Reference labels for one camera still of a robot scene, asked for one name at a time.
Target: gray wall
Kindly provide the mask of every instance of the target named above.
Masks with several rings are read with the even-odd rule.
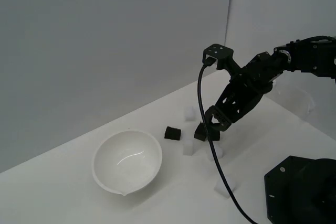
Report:
[[[0,172],[196,80],[228,3],[0,0]]]
[[[274,47],[291,40],[335,36],[335,17],[335,0],[231,0],[226,45],[235,50],[234,57],[243,66],[257,53],[272,52]],[[316,108],[306,120],[336,139],[333,80],[287,72],[277,81],[311,94]],[[299,105],[302,101],[293,95],[282,102],[293,108],[291,103]]]

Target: bowl rim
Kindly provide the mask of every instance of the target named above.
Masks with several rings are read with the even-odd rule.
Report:
[[[96,160],[96,156],[97,156],[97,153],[98,151],[100,150],[100,148],[102,147],[102,145],[107,142],[108,140],[110,140],[111,138],[113,138],[114,136],[118,135],[118,134],[121,134],[121,133],[125,133],[125,132],[137,132],[137,133],[142,133],[142,134],[145,134],[147,136],[149,136],[153,141],[154,143],[156,144],[157,148],[158,148],[158,151],[159,151],[159,165],[156,167],[156,170],[155,172],[152,174],[152,176],[145,182],[143,183],[142,185],[139,185],[138,187],[136,187],[135,189],[129,191],[129,192],[119,192],[119,191],[116,191],[116,190],[113,190],[109,187],[107,187],[106,185],[104,185],[100,180],[99,178],[97,177],[96,175],[96,171],[95,171],[95,160]],[[103,140],[97,147],[97,149],[95,150],[94,152],[94,155],[93,155],[93,158],[92,158],[92,161],[91,161],[91,171],[92,171],[92,175],[93,175],[93,178],[94,180],[96,181],[96,183],[104,190],[106,191],[109,191],[110,193],[113,193],[113,194],[122,194],[122,195],[127,195],[127,194],[130,194],[130,193],[133,193],[135,191],[138,191],[142,188],[144,188],[146,185],[148,185],[157,175],[157,173],[159,172],[160,168],[161,168],[161,164],[162,164],[162,148],[161,148],[161,145],[160,143],[158,142],[158,140],[150,133],[148,132],[145,132],[145,131],[140,131],[140,130],[136,130],[136,129],[128,129],[128,130],[124,130],[124,131],[118,131],[116,133],[113,133],[111,136],[107,137],[105,140]]]

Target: black plastic part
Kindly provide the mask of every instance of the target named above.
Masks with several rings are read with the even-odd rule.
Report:
[[[214,130],[212,128],[209,128],[209,134],[211,135],[212,141],[219,141],[219,139],[221,137],[220,132],[216,131],[216,130]],[[205,128],[204,128],[204,124],[203,123],[200,123],[197,126],[197,129],[196,129],[195,134],[194,134],[194,138],[205,142],[205,140],[206,140],[206,132],[205,132]]]
[[[336,223],[336,160],[289,156],[264,179],[273,224]]]
[[[236,74],[240,66],[233,60],[233,50],[220,44],[213,44],[203,51],[203,64],[207,57],[217,61],[217,70],[226,69],[230,75]]]
[[[194,138],[198,139],[198,140],[201,140],[203,142],[205,141],[205,139],[206,139],[206,132],[205,132],[204,124],[203,123],[200,123],[197,126],[195,134],[194,134]]]
[[[267,217],[273,224],[298,224],[288,206],[289,183],[312,159],[289,156],[264,176]]]
[[[180,140],[181,139],[181,130],[168,126],[166,128],[166,132],[164,133],[164,138],[165,139],[171,139],[171,140]]]

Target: black cable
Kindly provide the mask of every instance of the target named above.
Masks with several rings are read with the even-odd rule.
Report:
[[[199,72],[199,76],[198,76],[198,81],[197,81],[197,97],[198,97],[198,105],[200,107],[200,111],[201,111],[201,116],[202,116],[202,120],[203,120],[203,124],[204,124],[204,128],[205,128],[205,132],[206,135],[208,137],[208,141],[210,144],[210,148],[211,148],[211,152],[212,155],[214,156],[214,161],[216,163],[219,175],[221,176],[224,185],[227,189],[227,191],[229,192],[231,199],[233,201],[233,203],[235,204],[235,206],[237,207],[237,209],[239,210],[239,212],[252,224],[258,224],[256,222],[254,222],[240,207],[236,197],[234,196],[229,184],[226,181],[226,178],[224,176],[224,173],[222,171],[221,165],[219,164],[217,155],[216,155],[216,151],[215,151],[215,147],[214,147],[214,143],[212,142],[212,139],[210,137],[209,131],[208,131],[208,125],[205,122],[205,114],[204,114],[204,109],[203,109],[203,103],[202,103],[202,95],[201,95],[201,82],[202,82],[202,76],[203,76],[203,72],[206,69],[206,67],[211,66],[214,62],[213,61],[209,61],[209,62],[205,62],[205,64],[202,66],[201,71]]]

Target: small block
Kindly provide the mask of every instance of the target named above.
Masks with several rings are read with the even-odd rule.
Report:
[[[194,134],[194,138],[198,139],[198,140],[201,140],[203,142],[205,141],[205,139],[206,139],[206,132],[205,132],[203,123],[200,123],[197,126],[197,129],[196,129],[195,134]]]
[[[183,142],[183,155],[192,156],[194,154],[194,144],[192,139],[185,139]]]
[[[166,132],[164,133],[164,138],[165,139],[171,139],[171,140],[180,140],[181,130],[168,126],[166,128]]]
[[[218,146],[217,144],[214,144],[214,147],[215,147],[217,158],[218,159],[222,158],[223,157],[223,149],[220,146]],[[207,154],[208,159],[210,161],[214,160],[214,156],[212,155],[212,151],[211,151],[210,146],[208,147],[208,149],[206,151],[206,154]]]
[[[219,131],[214,130],[213,128],[209,127],[209,134],[211,135],[212,141],[219,141],[221,134]],[[195,131],[194,138],[205,141],[206,140],[206,132],[204,128],[204,124],[200,123]]]
[[[196,113],[194,110],[194,107],[187,106],[184,108],[184,120],[186,121],[195,121],[196,119]]]
[[[231,191],[234,192],[236,187],[237,187],[237,183],[230,177],[226,176],[225,178],[226,178],[226,181],[227,181]],[[214,190],[216,192],[218,192],[219,194],[223,195],[227,199],[230,197],[230,194],[229,194],[228,190],[226,189],[222,178],[219,178],[219,180],[216,183],[216,186],[215,186]]]

